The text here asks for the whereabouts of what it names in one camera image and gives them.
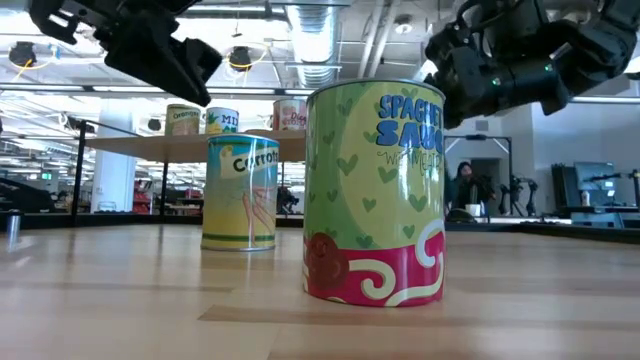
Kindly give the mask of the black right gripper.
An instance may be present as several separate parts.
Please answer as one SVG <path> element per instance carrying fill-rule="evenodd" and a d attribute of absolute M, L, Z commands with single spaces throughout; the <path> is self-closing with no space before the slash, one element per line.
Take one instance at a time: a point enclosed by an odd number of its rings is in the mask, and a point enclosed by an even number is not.
<path fill-rule="evenodd" d="M 437 72 L 424 82 L 445 97 L 445 129 L 529 103 L 549 113 L 567 104 L 560 67 L 542 43 L 544 24 L 534 14 L 507 14 L 472 26 L 456 21 L 429 40 L 425 55 Z"/>

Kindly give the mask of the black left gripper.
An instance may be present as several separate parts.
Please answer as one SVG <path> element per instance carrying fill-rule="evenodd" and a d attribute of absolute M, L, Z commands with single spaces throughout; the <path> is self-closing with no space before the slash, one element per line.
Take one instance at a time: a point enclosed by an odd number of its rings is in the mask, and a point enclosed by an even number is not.
<path fill-rule="evenodd" d="M 206 82 L 222 55 L 200 39 L 171 37 L 175 18 L 159 4 L 122 4 L 117 17 L 96 28 L 105 63 L 189 102 L 211 101 Z"/>

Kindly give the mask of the red diced tomatoes can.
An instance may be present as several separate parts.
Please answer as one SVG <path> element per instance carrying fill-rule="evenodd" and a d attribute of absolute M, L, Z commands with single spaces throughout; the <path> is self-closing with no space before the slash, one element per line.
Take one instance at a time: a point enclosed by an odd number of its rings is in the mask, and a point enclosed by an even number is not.
<path fill-rule="evenodd" d="M 299 99 L 281 99 L 273 103 L 273 129 L 276 131 L 305 130 L 306 102 Z"/>

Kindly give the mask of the green spaghetti sauce can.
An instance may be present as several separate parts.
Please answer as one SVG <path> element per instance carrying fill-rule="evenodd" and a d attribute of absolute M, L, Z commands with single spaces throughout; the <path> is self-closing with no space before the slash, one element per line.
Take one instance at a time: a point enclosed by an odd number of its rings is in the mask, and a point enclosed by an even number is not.
<path fill-rule="evenodd" d="M 303 286 L 350 305 L 439 301 L 445 284 L 443 93 L 403 80 L 307 100 Z"/>

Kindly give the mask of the yellow carrots can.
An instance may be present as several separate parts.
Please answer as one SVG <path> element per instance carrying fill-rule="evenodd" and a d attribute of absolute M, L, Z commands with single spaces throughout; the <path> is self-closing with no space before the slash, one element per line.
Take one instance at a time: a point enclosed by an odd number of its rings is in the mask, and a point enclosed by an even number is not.
<path fill-rule="evenodd" d="M 208 138 L 201 247 L 275 247 L 279 143 L 256 135 Z"/>

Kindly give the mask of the person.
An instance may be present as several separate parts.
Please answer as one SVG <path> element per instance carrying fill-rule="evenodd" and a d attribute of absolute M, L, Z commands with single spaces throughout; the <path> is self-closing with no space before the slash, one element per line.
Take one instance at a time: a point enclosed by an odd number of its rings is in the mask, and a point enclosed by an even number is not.
<path fill-rule="evenodd" d="M 482 204 L 492 197 L 488 184 L 473 174 L 469 162 L 463 161 L 458 165 L 456 177 L 453 180 L 452 207 L 464 209 L 468 204 Z"/>

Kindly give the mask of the computer monitor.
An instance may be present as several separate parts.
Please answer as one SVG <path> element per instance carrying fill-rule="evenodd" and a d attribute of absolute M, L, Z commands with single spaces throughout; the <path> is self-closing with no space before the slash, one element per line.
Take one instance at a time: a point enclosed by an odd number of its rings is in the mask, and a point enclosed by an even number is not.
<path fill-rule="evenodd" d="M 615 167 L 609 162 L 575 162 L 577 187 L 581 191 L 614 190 Z"/>

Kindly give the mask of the small metal cylinder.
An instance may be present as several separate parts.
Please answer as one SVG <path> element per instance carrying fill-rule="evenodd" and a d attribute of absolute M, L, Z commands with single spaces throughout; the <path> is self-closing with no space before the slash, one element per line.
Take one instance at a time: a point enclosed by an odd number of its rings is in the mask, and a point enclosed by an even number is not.
<path fill-rule="evenodd" d="M 19 210 L 10 210 L 7 214 L 7 237 L 10 246 L 15 245 L 20 236 L 22 213 Z"/>

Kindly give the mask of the wooden shelf with black frame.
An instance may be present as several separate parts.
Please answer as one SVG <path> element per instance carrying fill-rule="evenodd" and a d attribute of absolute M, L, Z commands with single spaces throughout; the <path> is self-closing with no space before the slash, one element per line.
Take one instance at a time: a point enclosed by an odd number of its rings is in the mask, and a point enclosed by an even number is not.
<path fill-rule="evenodd" d="M 121 132 L 128 137 L 106 137 L 106 138 L 89 138 L 86 137 L 87 124 L 96 125 L 100 129 L 105 128 Z M 305 130 L 295 131 L 270 131 L 270 130 L 249 130 L 244 133 L 247 135 L 266 137 L 276 140 L 280 144 L 281 163 L 301 162 L 305 160 L 306 132 Z M 179 136 L 140 136 L 139 134 L 126 131 L 110 125 L 100 124 L 95 121 L 81 120 L 79 123 L 76 169 L 74 179 L 74 195 L 71 208 L 71 219 L 73 226 L 106 226 L 106 225 L 129 225 L 129 224 L 180 224 L 180 225 L 201 225 L 202 217 L 186 216 L 186 215 L 167 215 L 166 209 L 166 189 L 168 181 L 169 164 L 171 163 L 202 163 L 207 160 L 207 141 L 212 135 L 179 135 Z M 78 203 L 79 189 L 82 178 L 82 165 L 84 163 L 85 147 L 96 150 L 107 151 L 119 155 L 141 158 L 144 160 L 159 162 L 163 164 L 161 198 L 159 215 L 143 216 L 143 215 L 90 215 L 91 217 L 109 217 L 114 216 L 120 219 L 102 219 L 102 220 L 79 220 L 78 219 Z"/>

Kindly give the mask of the silver ventilation duct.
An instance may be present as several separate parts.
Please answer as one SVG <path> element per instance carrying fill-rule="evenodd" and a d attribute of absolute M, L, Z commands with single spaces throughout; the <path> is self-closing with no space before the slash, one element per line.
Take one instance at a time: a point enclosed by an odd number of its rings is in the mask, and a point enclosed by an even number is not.
<path fill-rule="evenodd" d="M 305 88 L 321 88 L 337 79 L 338 9 L 320 4 L 287 5 L 295 68 Z"/>

